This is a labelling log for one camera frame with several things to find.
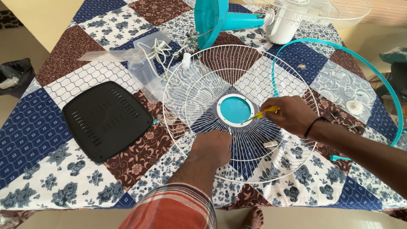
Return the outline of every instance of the table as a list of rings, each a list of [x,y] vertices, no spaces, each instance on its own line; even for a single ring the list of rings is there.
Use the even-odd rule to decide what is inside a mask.
[[[88,51],[133,48],[134,40],[160,29],[173,35],[170,45],[177,50],[186,33],[195,31],[193,8],[193,0],[85,0],[0,130],[0,209],[131,208],[147,192],[166,183],[186,158],[166,128],[153,125],[122,153],[95,163],[72,138],[61,109],[84,90],[112,80],[156,118],[162,104],[145,99],[125,63],[77,59]],[[253,13],[256,9],[230,4],[229,11]],[[309,37],[341,43],[335,31],[302,27],[295,34],[296,39]],[[281,47],[267,41],[260,29],[222,32],[217,44],[243,44],[271,54]],[[279,57],[312,88],[321,115],[329,117],[329,112],[340,111],[346,117],[340,121],[363,127],[356,134],[383,143],[394,139],[395,124],[350,55],[319,44],[295,43]],[[299,63],[307,68],[298,68]],[[162,68],[156,67],[162,74]],[[349,114],[345,107],[355,94],[361,95],[364,105],[359,116]],[[186,133],[177,143],[182,146],[189,138]],[[342,156],[318,144],[298,171],[270,183],[248,185],[216,178],[214,205],[223,209],[255,205],[407,207],[405,199],[360,165],[332,162],[330,155]]]

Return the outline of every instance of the plaid shirt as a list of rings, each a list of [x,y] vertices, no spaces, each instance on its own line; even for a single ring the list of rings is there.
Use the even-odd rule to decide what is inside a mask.
[[[171,183],[140,200],[119,229],[212,229],[215,225],[215,209],[205,193],[189,184]]]

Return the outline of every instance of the teal fan guard rim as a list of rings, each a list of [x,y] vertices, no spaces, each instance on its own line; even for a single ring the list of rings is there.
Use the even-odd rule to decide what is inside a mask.
[[[401,104],[400,104],[400,101],[398,100],[396,92],[394,91],[394,89],[392,88],[390,83],[387,81],[387,79],[379,72],[379,70],[377,70],[377,68],[375,68],[371,63],[369,63],[365,58],[361,57],[359,54],[355,53],[354,51],[352,51],[346,47],[343,47],[342,45],[339,45],[339,44],[336,44],[333,42],[329,42],[329,41],[325,41],[325,40],[312,39],[312,38],[297,39],[297,40],[288,42],[287,44],[283,45],[283,47],[281,47],[278,50],[278,52],[276,53],[276,57],[278,56],[279,52],[285,46],[292,44],[292,43],[296,43],[296,42],[316,42],[316,43],[330,45],[330,46],[334,47],[335,49],[343,50],[343,51],[351,54],[352,56],[356,57],[358,60],[362,61],[364,64],[366,64],[380,78],[380,80],[384,83],[385,87],[389,91],[390,96],[393,99],[394,105],[396,106],[396,111],[397,111],[397,116],[398,116],[398,128],[397,128],[396,137],[394,138],[393,142],[390,144],[391,146],[395,146],[397,144],[397,142],[400,140],[400,136],[403,132],[403,125],[404,125],[403,112],[401,110]],[[274,91],[273,97],[278,97],[278,92],[275,89],[276,82],[275,82],[275,78],[274,78],[274,64],[275,63],[276,63],[276,59],[273,60],[273,66],[271,68],[271,83],[273,84],[273,91]]]

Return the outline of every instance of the hand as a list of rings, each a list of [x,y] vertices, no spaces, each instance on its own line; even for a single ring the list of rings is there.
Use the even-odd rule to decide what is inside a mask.
[[[298,95],[268,98],[261,105],[260,111],[271,106],[278,106],[281,109],[277,112],[265,112],[263,116],[295,135],[303,136],[312,122],[318,118],[318,114]]]
[[[190,156],[197,156],[215,168],[222,167],[230,161],[231,142],[232,136],[225,130],[200,132],[192,144]]]

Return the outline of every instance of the black plastic bag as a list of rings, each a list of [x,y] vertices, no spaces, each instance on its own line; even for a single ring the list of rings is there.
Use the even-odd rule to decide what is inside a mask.
[[[16,76],[19,78],[18,83],[12,87],[0,89],[0,95],[12,94],[15,97],[21,97],[28,85],[35,77],[34,68],[31,65],[30,58],[22,60],[10,61],[2,64],[10,67],[15,71],[3,72],[0,70],[0,78],[13,78]]]

